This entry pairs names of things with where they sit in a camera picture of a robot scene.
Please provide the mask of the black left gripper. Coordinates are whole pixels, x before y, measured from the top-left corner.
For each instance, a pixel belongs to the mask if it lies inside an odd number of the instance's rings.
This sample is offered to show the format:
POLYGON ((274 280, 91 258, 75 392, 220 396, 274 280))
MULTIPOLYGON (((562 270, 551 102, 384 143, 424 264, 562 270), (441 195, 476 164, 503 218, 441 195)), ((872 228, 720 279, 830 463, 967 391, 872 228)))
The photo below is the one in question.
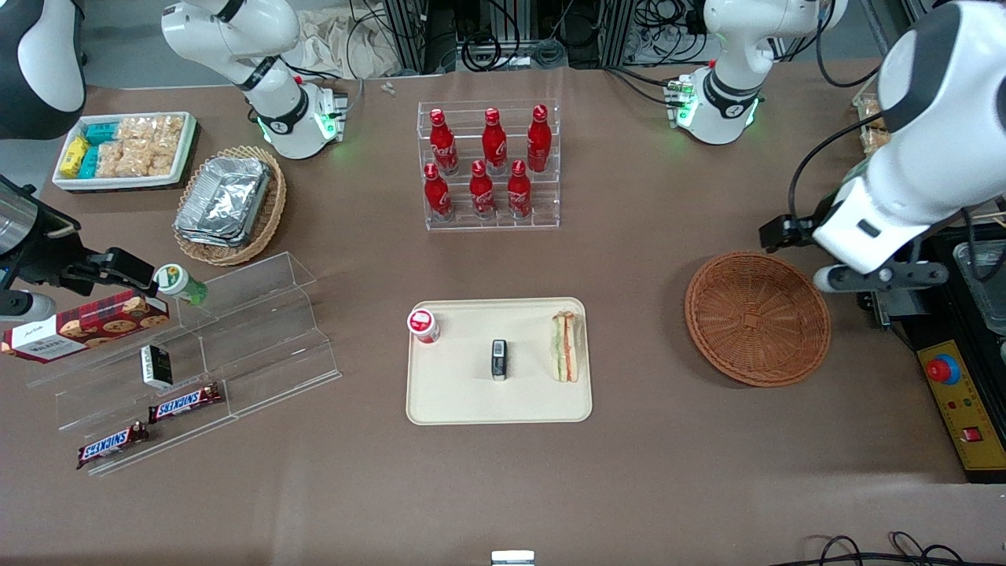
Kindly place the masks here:
POLYGON ((780 248, 802 248, 816 246, 814 230, 819 225, 816 216, 784 214, 773 219, 773 225, 759 228, 759 247, 772 254, 780 248))

